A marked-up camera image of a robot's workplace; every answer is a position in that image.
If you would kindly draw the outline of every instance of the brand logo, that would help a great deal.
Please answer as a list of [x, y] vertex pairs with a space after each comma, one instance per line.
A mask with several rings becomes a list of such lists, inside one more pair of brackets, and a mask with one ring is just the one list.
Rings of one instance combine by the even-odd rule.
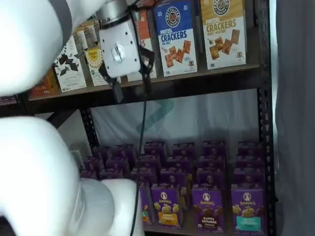
[[210, 195], [209, 195], [208, 193], [204, 193], [204, 194], [202, 195], [202, 198], [203, 198], [203, 200], [205, 200], [205, 201], [210, 201]]
[[252, 199], [252, 196], [250, 193], [244, 193], [243, 198], [246, 202], [249, 202]]
[[176, 27], [181, 21], [181, 14], [176, 7], [172, 6], [166, 11], [165, 19], [167, 24], [173, 28]]
[[230, 8], [230, 0], [213, 0], [213, 10], [218, 16], [223, 16]]
[[167, 194], [165, 192], [161, 192], [161, 198], [163, 200], [166, 200], [167, 199]]

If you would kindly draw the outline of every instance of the pretzel crackers box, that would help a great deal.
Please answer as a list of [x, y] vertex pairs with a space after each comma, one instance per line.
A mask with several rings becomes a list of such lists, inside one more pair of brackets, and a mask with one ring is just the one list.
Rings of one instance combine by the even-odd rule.
[[164, 76], [197, 71], [190, 0], [164, 1], [154, 9]]
[[246, 64], [243, 0], [201, 0], [208, 69]]

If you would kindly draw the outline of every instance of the orange box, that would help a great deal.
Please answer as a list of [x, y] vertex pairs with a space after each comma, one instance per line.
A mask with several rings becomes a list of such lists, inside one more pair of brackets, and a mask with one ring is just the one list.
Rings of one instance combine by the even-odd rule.
[[31, 89], [30, 96], [45, 96], [58, 92], [58, 83], [53, 69], [49, 69], [41, 81]]

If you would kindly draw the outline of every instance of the cracker image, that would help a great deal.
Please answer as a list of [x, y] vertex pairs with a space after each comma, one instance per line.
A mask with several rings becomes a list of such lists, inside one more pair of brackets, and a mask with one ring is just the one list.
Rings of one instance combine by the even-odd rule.
[[183, 63], [183, 58], [184, 58], [184, 51], [182, 49], [178, 49], [176, 61], [178, 61], [179, 63]]
[[168, 68], [174, 66], [173, 60], [171, 59], [171, 55], [168, 54], [165, 56], [166, 65]]
[[216, 43], [216, 46], [217, 46], [218, 50], [220, 51], [223, 48], [223, 39], [222, 39], [222, 37], [220, 36], [219, 38], [216, 38], [215, 39], [215, 43]]
[[215, 60], [215, 59], [220, 57], [217, 46], [212, 46], [210, 48], [210, 53], [211, 53], [211, 57], [212, 57], [213, 60]]
[[232, 31], [232, 37], [231, 37], [232, 43], [238, 44], [238, 39], [239, 38], [240, 38], [240, 30], [239, 29], [234, 29]]
[[171, 47], [171, 48], [168, 49], [168, 50], [169, 50], [169, 54], [170, 54], [171, 60], [175, 59], [176, 56], [177, 56], [175, 46]]
[[184, 40], [184, 46], [183, 46], [183, 51], [185, 53], [188, 53], [190, 52], [190, 46], [191, 46], [191, 42], [188, 41], [188, 40]]
[[225, 54], [229, 55], [230, 51], [231, 51], [231, 47], [232, 47], [232, 41], [226, 39], [224, 44], [223, 44], [222, 52], [224, 52]]

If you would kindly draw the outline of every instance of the purple box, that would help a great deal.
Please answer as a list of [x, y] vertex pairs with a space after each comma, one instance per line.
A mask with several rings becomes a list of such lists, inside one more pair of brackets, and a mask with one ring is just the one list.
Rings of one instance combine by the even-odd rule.
[[264, 235], [266, 229], [263, 189], [232, 189], [235, 233]]
[[236, 168], [264, 168], [264, 161], [261, 156], [236, 156], [235, 158]]
[[105, 169], [102, 170], [99, 173], [99, 178], [100, 179], [112, 179], [112, 178], [123, 178], [124, 177], [124, 173], [123, 170], [118, 168], [118, 169]]
[[263, 156], [262, 144], [259, 142], [238, 142], [239, 156]]
[[133, 144], [116, 145], [113, 153], [114, 157], [126, 157], [129, 165], [133, 166], [136, 160], [136, 152]]
[[[154, 168], [140, 168], [140, 181], [141, 182], [148, 182], [150, 186], [153, 183], [157, 183], [157, 173]], [[137, 180], [137, 168], [133, 168], [131, 172], [131, 179], [136, 181]]]
[[106, 167], [117, 169], [122, 168], [126, 177], [130, 176], [129, 162], [126, 157], [112, 157], [106, 161]]
[[226, 156], [225, 141], [204, 141], [202, 143], [202, 153], [205, 156], [222, 155]]
[[140, 166], [146, 168], [153, 167], [158, 173], [161, 169], [161, 161], [159, 155], [140, 155]]
[[139, 183], [139, 191], [142, 203], [142, 222], [147, 225], [152, 225], [155, 222], [156, 214], [149, 184], [144, 182]]
[[263, 188], [264, 183], [263, 168], [234, 169], [232, 184], [241, 185], [243, 188]]
[[92, 149], [92, 154], [94, 157], [101, 158], [103, 163], [106, 163], [107, 159], [113, 156], [111, 148], [106, 146], [94, 147]]
[[190, 182], [187, 181], [187, 173], [183, 169], [162, 168], [160, 172], [160, 181], [164, 183], [177, 184], [180, 190], [180, 201], [183, 210], [190, 207]]
[[195, 143], [174, 144], [173, 156], [188, 156], [194, 160], [196, 157]]
[[170, 156], [167, 158], [166, 165], [177, 169], [183, 169], [187, 173], [187, 181], [192, 181], [192, 163], [188, 156]]
[[200, 156], [197, 160], [197, 167], [205, 168], [211, 167], [215, 169], [225, 170], [225, 157], [218, 156]]
[[222, 193], [209, 184], [195, 184], [191, 194], [197, 228], [223, 233], [225, 222]]
[[217, 189], [225, 189], [225, 172], [218, 168], [198, 168], [196, 172], [197, 183], [208, 183]]
[[153, 184], [151, 192], [158, 224], [170, 228], [181, 228], [183, 211], [178, 185], [168, 183]]
[[159, 155], [161, 162], [166, 162], [166, 144], [165, 142], [146, 142], [144, 153], [148, 155]]

